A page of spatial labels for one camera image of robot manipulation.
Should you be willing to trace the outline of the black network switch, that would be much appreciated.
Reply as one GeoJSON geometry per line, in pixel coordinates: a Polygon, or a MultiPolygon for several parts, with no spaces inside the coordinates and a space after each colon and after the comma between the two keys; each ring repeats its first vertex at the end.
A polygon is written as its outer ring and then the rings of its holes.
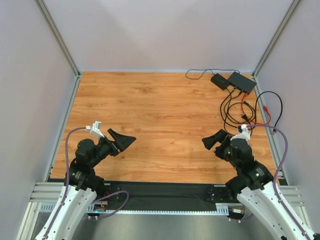
{"type": "Polygon", "coordinates": [[[256,82],[236,71],[234,71],[227,80],[229,81],[230,85],[247,94],[250,94],[257,85],[256,82]]]}

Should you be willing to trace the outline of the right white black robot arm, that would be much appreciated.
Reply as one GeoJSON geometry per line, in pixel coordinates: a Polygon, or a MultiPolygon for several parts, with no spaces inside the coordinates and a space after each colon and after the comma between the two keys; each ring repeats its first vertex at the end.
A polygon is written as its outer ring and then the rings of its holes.
{"type": "Polygon", "coordinates": [[[250,139],[250,131],[243,124],[234,136],[220,129],[201,140],[207,150],[219,143],[214,150],[215,155],[236,170],[237,175],[225,184],[230,198],[249,209],[275,240],[318,240],[320,235],[304,223],[291,207],[276,178],[267,167],[255,160],[248,144],[250,139]]]}

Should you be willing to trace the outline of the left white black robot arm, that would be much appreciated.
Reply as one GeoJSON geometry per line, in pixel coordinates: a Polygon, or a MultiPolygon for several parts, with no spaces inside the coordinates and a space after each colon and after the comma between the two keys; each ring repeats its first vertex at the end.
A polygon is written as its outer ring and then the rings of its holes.
{"type": "Polygon", "coordinates": [[[122,135],[111,128],[112,140],[101,133],[98,127],[86,126],[85,130],[98,138],[98,143],[86,138],[77,144],[75,158],[66,162],[64,183],[57,203],[43,228],[36,235],[37,240],[70,240],[88,207],[95,201],[103,201],[117,194],[128,194],[119,190],[107,193],[105,180],[95,173],[95,166],[108,156],[117,156],[135,140],[134,136],[122,135]]]}

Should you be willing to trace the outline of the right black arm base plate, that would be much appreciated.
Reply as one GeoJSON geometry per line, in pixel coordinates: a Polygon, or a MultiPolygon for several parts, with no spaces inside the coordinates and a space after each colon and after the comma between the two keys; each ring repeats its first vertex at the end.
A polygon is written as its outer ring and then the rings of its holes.
{"type": "Polygon", "coordinates": [[[211,184],[205,189],[205,200],[211,203],[227,203],[230,200],[227,187],[220,184],[211,184]]]}

